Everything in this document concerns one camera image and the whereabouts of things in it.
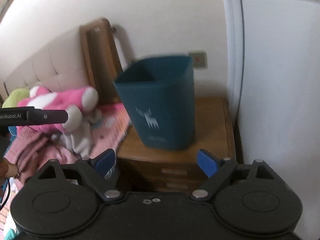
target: trash can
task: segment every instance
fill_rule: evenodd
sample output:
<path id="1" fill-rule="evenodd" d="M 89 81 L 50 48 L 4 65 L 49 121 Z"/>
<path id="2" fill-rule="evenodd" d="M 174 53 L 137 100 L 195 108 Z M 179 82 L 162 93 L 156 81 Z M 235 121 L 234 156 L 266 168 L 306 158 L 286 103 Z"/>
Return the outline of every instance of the trash can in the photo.
<path id="1" fill-rule="evenodd" d="M 195 128 L 191 57 L 137 61 L 114 84 L 144 145 L 180 150 L 191 143 Z"/>

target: pink stuffed animal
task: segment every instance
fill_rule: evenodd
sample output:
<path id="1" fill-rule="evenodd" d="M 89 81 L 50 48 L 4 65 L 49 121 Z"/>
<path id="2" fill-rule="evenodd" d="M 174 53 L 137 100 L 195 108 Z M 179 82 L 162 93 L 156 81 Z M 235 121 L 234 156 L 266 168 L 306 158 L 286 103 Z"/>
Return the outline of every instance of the pink stuffed animal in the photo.
<path id="1" fill-rule="evenodd" d="M 93 87 L 72 89 L 51 93 L 47 88 L 35 86 L 29 92 L 30 98 L 21 100 L 18 106 L 34 106 L 43 110 L 65 110 L 68 120 L 65 123 L 32 125 L 32 129 L 44 133 L 73 133 L 82 122 L 82 114 L 91 112 L 98 104 L 98 92 Z"/>

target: upholstered headboard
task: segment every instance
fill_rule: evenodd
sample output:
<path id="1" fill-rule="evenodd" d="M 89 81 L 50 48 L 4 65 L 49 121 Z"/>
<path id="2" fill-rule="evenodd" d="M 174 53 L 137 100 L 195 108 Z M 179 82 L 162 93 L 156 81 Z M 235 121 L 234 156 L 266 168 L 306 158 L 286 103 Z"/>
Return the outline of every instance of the upholstered headboard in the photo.
<path id="1" fill-rule="evenodd" d="M 16 68 L 5 79 L 4 87 L 9 95 L 16 88 L 35 85 L 51 92 L 92 85 L 99 92 L 100 102 L 111 103 L 117 101 L 112 80 L 121 71 L 109 21 L 99 19 L 50 41 Z M 109 87 L 108 91 L 101 84 Z"/>

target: wall outlet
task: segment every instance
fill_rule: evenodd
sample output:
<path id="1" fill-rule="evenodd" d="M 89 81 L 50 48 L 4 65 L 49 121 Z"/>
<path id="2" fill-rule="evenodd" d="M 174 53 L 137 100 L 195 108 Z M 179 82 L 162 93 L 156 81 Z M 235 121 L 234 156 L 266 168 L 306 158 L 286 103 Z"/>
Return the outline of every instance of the wall outlet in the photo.
<path id="1" fill-rule="evenodd" d="M 194 68 L 207 68 L 207 53 L 205 51 L 191 51 L 188 54 L 192 57 Z"/>

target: silver bolt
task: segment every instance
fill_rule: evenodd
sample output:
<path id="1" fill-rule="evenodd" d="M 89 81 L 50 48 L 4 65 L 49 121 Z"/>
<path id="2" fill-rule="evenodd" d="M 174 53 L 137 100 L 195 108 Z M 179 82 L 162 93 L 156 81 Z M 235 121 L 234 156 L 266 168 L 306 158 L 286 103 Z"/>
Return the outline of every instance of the silver bolt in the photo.
<path id="1" fill-rule="evenodd" d="M 152 201 L 150 199 L 145 199 L 142 201 L 142 203 L 150 205 L 152 203 Z"/>
<path id="2" fill-rule="evenodd" d="M 204 198 L 204 197 L 207 197 L 209 193 L 204 189 L 196 189 L 195 191 L 192 192 L 192 195 L 195 198 Z"/>
<path id="3" fill-rule="evenodd" d="M 107 190 L 104 194 L 107 198 L 117 198 L 120 197 L 121 193 L 117 190 Z"/>
<path id="4" fill-rule="evenodd" d="M 157 198 L 157 197 L 154 197 L 154 198 L 152 199 L 152 201 L 153 201 L 153 202 L 160 202 L 161 199 L 160 199 L 160 198 Z"/>

